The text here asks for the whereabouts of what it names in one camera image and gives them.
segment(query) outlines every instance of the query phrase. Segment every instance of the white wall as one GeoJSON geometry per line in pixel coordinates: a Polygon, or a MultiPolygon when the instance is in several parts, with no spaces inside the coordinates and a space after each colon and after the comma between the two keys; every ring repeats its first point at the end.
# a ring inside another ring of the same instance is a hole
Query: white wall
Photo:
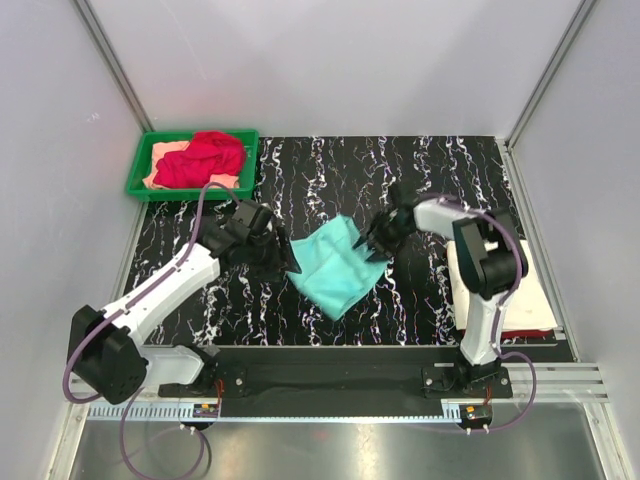
{"type": "Polygon", "coordinates": [[[91,3],[158,129],[505,136],[579,0],[91,3]]]}
{"type": "Polygon", "coordinates": [[[68,0],[3,0],[0,63],[0,478],[35,480],[71,316],[110,300],[122,261],[140,132],[68,0]]]}
{"type": "Polygon", "coordinates": [[[640,473],[640,3],[599,2],[516,145],[584,360],[640,473]]]}

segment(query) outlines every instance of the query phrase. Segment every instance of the pink cloth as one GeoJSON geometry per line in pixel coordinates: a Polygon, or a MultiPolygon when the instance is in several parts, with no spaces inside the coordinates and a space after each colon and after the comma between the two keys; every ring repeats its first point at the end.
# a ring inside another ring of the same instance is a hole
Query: pink cloth
{"type": "MultiPolygon", "coordinates": [[[[181,141],[181,142],[158,142],[153,144],[153,150],[151,151],[151,173],[148,177],[142,180],[144,185],[151,190],[160,190],[166,189],[167,187],[163,187],[162,185],[158,185],[153,182],[156,175],[158,174],[158,162],[164,158],[165,154],[169,152],[177,152],[184,151],[189,146],[189,141],[181,141]]],[[[239,188],[240,183],[238,182],[238,177],[227,174],[216,175],[213,174],[209,178],[210,182],[218,182],[224,185],[227,188],[239,188]]]]}
{"type": "Polygon", "coordinates": [[[181,142],[158,142],[153,144],[153,149],[151,150],[151,173],[149,176],[142,180],[145,187],[150,188],[152,190],[157,190],[160,188],[165,188],[162,185],[156,185],[153,183],[153,180],[156,178],[158,174],[158,162],[165,156],[165,154],[169,152],[177,152],[179,150],[186,150],[189,146],[189,141],[184,140],[181,142]]]}

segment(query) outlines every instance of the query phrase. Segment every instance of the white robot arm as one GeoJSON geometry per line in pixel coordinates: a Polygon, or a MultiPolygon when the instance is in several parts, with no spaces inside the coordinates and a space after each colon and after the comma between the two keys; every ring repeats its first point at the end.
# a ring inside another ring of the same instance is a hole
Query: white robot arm
{"type": "Polygon", "coordinates": [[[500,368],[498,346],[511,289],[518,276],[517,262],[521,263],[520,278],[528,272],[508,211],[479,214],[442,195],[416,200],[404,194],[398,184],[391,185],[389,194],[391,207],[374,217],[355,247],[366,243],[374,252],[369,261],[388,261],[416,231],[454,240],[460,274],[471,293],[467,330],[455,365],[456,382],[465,386],[491,378],[500,368]],[[487,250],[488,243],[496,243],[497,247],[487,250]]]}
{"type": "Polygon", "coordinates": [[[140,387],[213,384],[213,352],[196,346],[147,346],[159,325],[191,294],[212,282],[222,268],[250,265],[264,280],[285,271],[300,273],[289,238],[271,210],[252,200],[240,202],[232,218],[205,224],[197,242],[185,245],[159,271],[119,300],[95,311],[84,306],[73,316],[68,358],[98,325],[117,317],[84,348],[73,371],[112,404],[140,387]]]}

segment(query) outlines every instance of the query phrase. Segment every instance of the black mounting plate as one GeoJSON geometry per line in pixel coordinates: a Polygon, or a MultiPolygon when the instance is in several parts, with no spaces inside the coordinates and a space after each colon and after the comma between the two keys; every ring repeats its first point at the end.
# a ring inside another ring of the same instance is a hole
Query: black mounting plate
{"type": "Polygon", "coordinates": [[[492,398],[513,398],[509,370],[500,367],[498,374],[486,380],[479,380],[467,388],[460,388],[452,380],[453,365],[431,366],[422,369],[422,388],[429,399],[468,398],[484,400],[487,387],[491,386],[492,398]]]}

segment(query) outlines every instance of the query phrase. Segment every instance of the green basket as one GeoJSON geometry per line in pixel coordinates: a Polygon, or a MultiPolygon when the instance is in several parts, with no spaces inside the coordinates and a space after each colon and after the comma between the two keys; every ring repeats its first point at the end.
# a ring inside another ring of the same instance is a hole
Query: green basket
{"type": "MultiPolygon", "coordinates": [[[[256,182],[256,161],[258,156],[258,132],[256,130],[220,130],[239,139],[247,151],[238,182],[239,188],[232,190],[238,198],[251,198],[256,182]]],[[[199,188],[151,190],[145,187],[142,179],[151,173],[151,150],[154,143],[191,140],[195,131],[190,132],[148,132],[142,135],[136,157],[129,173],[127,193],[138,197],[141,202],[167,202],[197,200],[200,196],[199,188]]],[[[223,189],[210,189],[205,198],[207,200],[227,200],[229,194],[223,189]]]]}

